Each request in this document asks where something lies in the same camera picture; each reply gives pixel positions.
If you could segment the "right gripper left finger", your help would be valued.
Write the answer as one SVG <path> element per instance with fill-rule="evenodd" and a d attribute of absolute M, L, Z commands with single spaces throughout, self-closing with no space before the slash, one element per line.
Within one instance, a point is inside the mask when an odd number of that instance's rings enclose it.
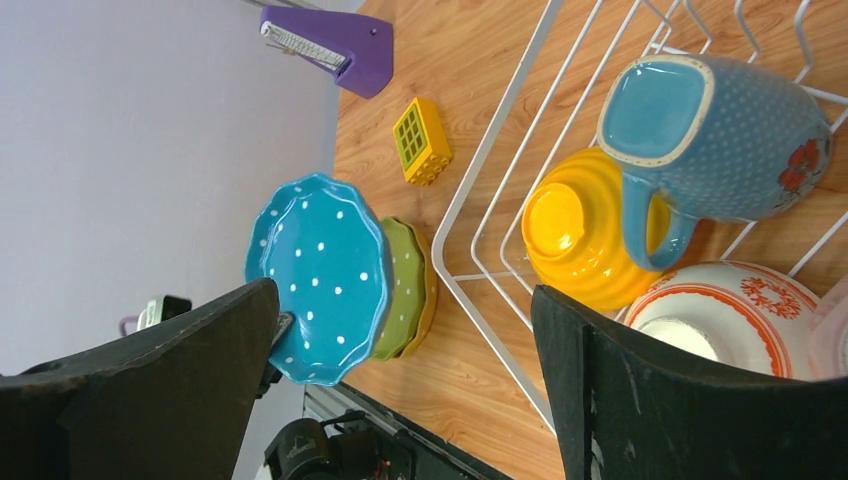
<path fill-rule="evenodd" d="M 278 324 L 262 278 L 1 380 L 5 479 L 228 479 Z"/>

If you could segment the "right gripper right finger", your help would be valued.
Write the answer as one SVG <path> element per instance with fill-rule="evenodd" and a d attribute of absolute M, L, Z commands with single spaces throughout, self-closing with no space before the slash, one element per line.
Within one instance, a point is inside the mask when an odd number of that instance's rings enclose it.
<path fill-rule="evenodd" d="M 553 287 L 531 321 L 569 479 L 843 479 L 847 382 L 728 366 Z"/>

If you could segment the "green polka dot plate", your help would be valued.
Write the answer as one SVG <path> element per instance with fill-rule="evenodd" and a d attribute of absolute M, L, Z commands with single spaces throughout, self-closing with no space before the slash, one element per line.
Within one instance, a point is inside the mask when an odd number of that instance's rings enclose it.
<path fill-rule="evenodd" d="M 394 283 L 389 312 L 371 355 L 372 360 L 394 358 L 415 335 L 424 303 L 424 263 L 415 236 L 405 223 L 387 216 L 381 220 L 390 244 Z"/>

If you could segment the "blue ceramic mug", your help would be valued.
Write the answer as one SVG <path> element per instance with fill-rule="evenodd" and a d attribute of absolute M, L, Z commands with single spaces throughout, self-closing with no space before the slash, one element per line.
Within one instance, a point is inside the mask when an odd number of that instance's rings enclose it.
<path fill-rule="evenodd" d="M 702 219 L 754 222 L 820 181 L 834 135 L 817 100 L 767 68 L 656 54 L 625 67 L 597 123 L 622 175 L 622 235 L 641 268 L 677 263 Z"/>

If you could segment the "yellow polka dot plate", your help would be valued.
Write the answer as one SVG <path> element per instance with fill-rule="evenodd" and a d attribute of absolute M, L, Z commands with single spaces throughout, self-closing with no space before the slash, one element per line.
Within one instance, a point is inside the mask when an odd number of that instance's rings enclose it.
<path fill-rule="evenodd" d="M 411 356 L 424 341 L 433 323 L 438 298 L 438 276 L 433 268 L 429 242 L 414 225 L 406 223 L 406 226 L 410 228 L 415 236 L 416 244 L 423 258 L 424 273 L 422 285 L 425 297 L 415 335 L 395 356 L 396 359 L 404 359 Z"/>

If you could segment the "blue polka dot plate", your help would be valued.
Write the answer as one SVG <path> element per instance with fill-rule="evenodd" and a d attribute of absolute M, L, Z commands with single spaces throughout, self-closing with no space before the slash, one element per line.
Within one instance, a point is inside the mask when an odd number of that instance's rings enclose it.
<path fill-rule="evenodd" d="M 296 384 L 334 386 L 372 354 L 394 282 L 388 239 L 351 184 L 313 173 L 282 184 L 257 215 L 246 281 L 275 281 L 292 325 L 269 362 Z"/>

